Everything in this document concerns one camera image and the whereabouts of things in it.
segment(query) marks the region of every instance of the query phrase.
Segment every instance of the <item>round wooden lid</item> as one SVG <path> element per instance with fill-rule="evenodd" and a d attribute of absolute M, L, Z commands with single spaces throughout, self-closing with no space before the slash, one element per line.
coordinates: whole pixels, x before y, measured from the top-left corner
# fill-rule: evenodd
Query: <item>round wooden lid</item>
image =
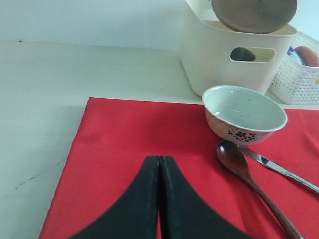
<path fill-rule="evenodd" d="M 297 0 L 211 0 L 218 19 L 238 32 L 266 34 L 294 17 Z"/>

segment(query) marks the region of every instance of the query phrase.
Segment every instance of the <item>basket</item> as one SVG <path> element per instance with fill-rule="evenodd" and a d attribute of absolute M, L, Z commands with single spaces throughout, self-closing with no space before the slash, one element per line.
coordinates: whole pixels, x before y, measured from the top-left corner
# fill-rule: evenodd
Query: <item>basket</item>
<path fill-rule="evenodd" d="M 319 55 L 319 42 L 301 32 L 298 32 L 291 46 L 305 46 Z M 319 67 L 304 66 L 285 56 L 269 91 L 288 105 L 318 104 Z"/>
<path fill-rule="evenodd" d="M 180 58 L 192 89 L 200 96 L 210 87 L 234 85 L 265 94 L 297 31 L 290 25 L 270 34 L 235 32 L 216 17 L 210 0 L 186 0 Z M 238 47 L 255 61 L 234 61 Z"/>

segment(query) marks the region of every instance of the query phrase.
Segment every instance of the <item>spoon handle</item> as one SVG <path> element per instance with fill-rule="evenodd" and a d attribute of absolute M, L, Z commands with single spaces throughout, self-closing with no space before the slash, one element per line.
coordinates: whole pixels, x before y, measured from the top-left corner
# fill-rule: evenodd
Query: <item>spoon handle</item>
<path fill-rule="evenodd" d="M 287 218 L 284 212 L 267 196 L 267 194 L 253 181 L 247 180 L 249 185 L 258 193 L 258 195 L 268 205 L 274 213 L 282 227 L 285 229 L 290 239 L 305 239 L 296 226 Z"/>

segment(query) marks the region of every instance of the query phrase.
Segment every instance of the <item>bowl rim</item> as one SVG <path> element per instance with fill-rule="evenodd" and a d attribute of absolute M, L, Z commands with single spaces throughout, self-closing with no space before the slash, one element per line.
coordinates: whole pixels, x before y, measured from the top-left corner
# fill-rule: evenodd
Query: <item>bowl rim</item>
<path fill-rule="evenodd" d="M 230 123 L 226 120 L 224 120 L 223 118 L 219 117 L 218 115 L 216 115 L 215 113 L 213 113 L 211 110 L 209 110 L 209 108 L 207 107 L 207 102 L 205 101 L 206 99 L 206 96 L 208 95 L 208 93 L 212 90 L 217 90 L 219 88 L 232 88 L 232 89 L 240 89 L 240 90 L 244 90 L 246 92 L 251 92 L 255 95 L 258 95 L 260 97 L 263 97 L 269 101 L 271 101 L 274 105 L 276 105 L 276 107 L 278 109 L 280 109 L 281 112 L 284 113 L 284 121 L 283 123 L 279 126 L 279 127 L 276 127 L 276 128 L 272 128 L 272 129 L 252 129 L 252 128 L 246 128 L 246 127 L 242 127 L 242 126 L 239 126 L 239 125 L 236 125 L 236 124 L 233 124 L 233 123 Z M 275 131 L 278 131 L 280 129 L 282 129 L 283 127 L 286 126 L 287 122 L 288 122 L 288 116 L 287 116 L 287 113 L 286 111 L 277 103 L 275 102 L 273 99 L 271 99 L 270 97 L 266 96 L 266 95 L 263 95 L 262 93 L 260 92 L 257 92 L 257 91 L 254 91 L 252 89 L 249 89 L 249 88 L 245 88 L 245 87 L 241 87 L 241 86 L 232 86 L 232 85 L 220 85 L 220 86 L 214 86 L 214 87 L 210 87 L 208 88 L 207 90 L 205 90 L 205 92 L 203 93 L 202 95 L 202 102 L 205 106 L 205 108 L 216 118 L 218 118 L 219 120 L 223 121 L 224 123 L 226 124 L 229 124 L 233 127 L 236 127 L 236 128 L 240 128 L 240 129 L 243 129 L 243 130 L 247 130 L 247 131 L 251 131 L 251 132 L 262 132 L 262 133 L 269 133 L 269 132 L 275 132 Z"/>

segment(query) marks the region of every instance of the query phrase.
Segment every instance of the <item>bin handle cutout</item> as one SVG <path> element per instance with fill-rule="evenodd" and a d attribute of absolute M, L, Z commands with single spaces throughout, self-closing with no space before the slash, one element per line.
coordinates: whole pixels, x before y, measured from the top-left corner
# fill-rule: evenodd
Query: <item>bin handle cutout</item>
<path fill-rule="evenodd" d="M 275 54 L 275 50 L 271 48 L 236 47 L 231 51 L 229 58 L 234 62 L 267 63 Z"/>

